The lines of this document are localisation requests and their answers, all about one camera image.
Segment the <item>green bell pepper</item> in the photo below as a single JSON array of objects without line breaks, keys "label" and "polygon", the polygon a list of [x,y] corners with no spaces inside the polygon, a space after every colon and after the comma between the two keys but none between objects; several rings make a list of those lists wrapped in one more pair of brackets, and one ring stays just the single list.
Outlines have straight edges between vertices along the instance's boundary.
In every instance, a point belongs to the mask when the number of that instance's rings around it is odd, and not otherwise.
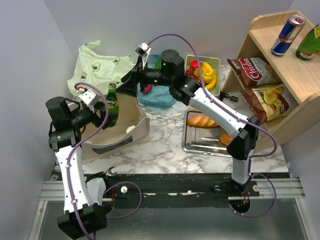
[{"label": "green bell pepper", "polygon": [[161,67],[162,67],[162,60],[159,59],[159,60],[156,62],[154,68],[155,68],[155,69],[161,69]]}]

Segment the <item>purple sweet potato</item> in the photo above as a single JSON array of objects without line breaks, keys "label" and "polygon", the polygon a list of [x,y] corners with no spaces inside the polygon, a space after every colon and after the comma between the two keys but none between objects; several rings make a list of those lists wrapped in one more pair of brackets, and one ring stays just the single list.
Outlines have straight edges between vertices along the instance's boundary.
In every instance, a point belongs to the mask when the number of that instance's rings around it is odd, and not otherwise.
[{"label": "purple sweet potato", "polygon": [[149,84],[147,87],[144,88],[144,90],[142,91],[142,93],[144,95],[147,95],[151,90],[152,90],[153,86],[151,84]]}]

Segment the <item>yellow banana bunch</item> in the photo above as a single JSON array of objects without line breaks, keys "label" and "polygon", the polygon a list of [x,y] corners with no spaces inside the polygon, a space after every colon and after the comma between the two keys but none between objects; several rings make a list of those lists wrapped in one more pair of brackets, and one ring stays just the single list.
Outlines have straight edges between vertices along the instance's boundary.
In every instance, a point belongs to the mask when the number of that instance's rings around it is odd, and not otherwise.
[{"label": "yellow banana bunch", "polygon": [[217,83],[217,75],[215,70],[207,62],[202,63],[201,70],[202,70],[202,78],[205,83],[205,87],[207,88],[208,91],[213,90]]}]

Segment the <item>snack packet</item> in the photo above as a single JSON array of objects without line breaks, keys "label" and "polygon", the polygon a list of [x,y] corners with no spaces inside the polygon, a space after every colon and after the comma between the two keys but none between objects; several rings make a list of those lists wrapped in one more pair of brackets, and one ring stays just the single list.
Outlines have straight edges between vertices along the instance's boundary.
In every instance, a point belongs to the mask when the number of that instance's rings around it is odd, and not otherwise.
[{"label": "snack packet", "polygon": [[240,91],[261,124],[288,116],[298,105],[284,84]]}]

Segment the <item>green glass bottle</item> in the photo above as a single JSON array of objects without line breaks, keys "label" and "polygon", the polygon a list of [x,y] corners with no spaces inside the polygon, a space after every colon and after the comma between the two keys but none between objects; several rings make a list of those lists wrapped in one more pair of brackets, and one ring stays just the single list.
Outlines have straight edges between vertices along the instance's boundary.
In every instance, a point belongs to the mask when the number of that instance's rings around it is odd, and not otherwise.
[{"label": "green glass bottle", "polygon": [[108,119],[105,124],[107,128],[112,128],[116,125],[119,116],[119,102],[116,94],[116,84],[110,83],[108,85],[108,92],[105,96],[108,103]]},{"label": "green glass bottle", "polygon": [[298,46],[295,55],[298,59],[309,61],[320,52],[320,24],[314,26]]}]

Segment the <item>green plastic grocery bag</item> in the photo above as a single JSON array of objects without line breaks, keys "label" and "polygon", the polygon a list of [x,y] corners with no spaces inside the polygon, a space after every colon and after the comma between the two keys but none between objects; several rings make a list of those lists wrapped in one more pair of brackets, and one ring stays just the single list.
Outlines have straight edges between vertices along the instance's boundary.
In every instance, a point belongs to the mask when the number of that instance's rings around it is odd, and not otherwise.
[{"label": "green plastic grocery bag", "polygon": [[89,42],[78,48],[78,57],[73,77],[67,81],[70,93],[78,96],[76,83],[89,83],[98,88],[104,95],[109,91],[109,84],[114,83],[118,88],[121,79],[133,67],[133,57],[105,56],[93,51],[101,45],[101,41]]}]

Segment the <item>brown chip bag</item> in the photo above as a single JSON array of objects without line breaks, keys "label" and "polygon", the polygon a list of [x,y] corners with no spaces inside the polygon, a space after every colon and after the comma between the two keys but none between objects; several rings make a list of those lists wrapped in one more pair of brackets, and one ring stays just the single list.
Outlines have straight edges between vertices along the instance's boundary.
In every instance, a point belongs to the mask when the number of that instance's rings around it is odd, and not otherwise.
[{"label": "brown chip bag", "polygon": [[227,62],[245,88],[282,82],[274,68],[264,58],[227,59]]}]

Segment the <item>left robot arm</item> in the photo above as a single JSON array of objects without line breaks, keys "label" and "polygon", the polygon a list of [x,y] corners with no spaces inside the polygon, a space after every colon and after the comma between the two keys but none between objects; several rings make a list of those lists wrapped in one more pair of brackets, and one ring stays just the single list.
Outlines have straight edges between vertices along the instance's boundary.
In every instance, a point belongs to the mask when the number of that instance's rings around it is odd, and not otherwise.
[{"label": "left robot arm", "polygon": [[57,225],[77,240],[107,227],[102,200],[110,194],[111,185],[102,172],[85,180],[82,169],[81,129],[101,121],[90,108],[70,110],[67,102],[58,96],[45,106],[51,117],[48,145],[58,160],[64,190],[63,215],[57,218]]}]

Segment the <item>beige canvas tote bag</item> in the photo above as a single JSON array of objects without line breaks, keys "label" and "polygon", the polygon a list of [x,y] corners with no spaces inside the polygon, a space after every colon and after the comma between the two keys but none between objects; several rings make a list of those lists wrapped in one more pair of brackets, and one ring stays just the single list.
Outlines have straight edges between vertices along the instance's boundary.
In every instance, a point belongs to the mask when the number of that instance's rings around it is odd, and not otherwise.
[{"label": "beige canvas tote bag", "polygon": [[119,102],[116,125],[100,130],[81,145],[83,164],[150,139],[150,117],[137,104],[137,99],[120,93],[116,96]]}]

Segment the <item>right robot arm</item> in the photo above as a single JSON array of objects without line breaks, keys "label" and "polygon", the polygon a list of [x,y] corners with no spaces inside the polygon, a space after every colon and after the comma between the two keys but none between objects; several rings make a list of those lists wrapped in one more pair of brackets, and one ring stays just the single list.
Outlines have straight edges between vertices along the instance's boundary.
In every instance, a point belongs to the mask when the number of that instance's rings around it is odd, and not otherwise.
[{"label": "right robot arm", "polygon": [[185,75],[185,61],[173,49],[161,53],[161,68],[149,68],[139,56],[135,66],[121,79],[119,94],[135,98],[138,90],[148,85],[167,86],[170,95],[214,120],[231,137],[227,152],[232,156],[232,174],[230,191],[241,196],[248,190],[250,181],[250,156],[256,146],[259,135],[259,120],[248,118],[202,88],[194,78]]}]

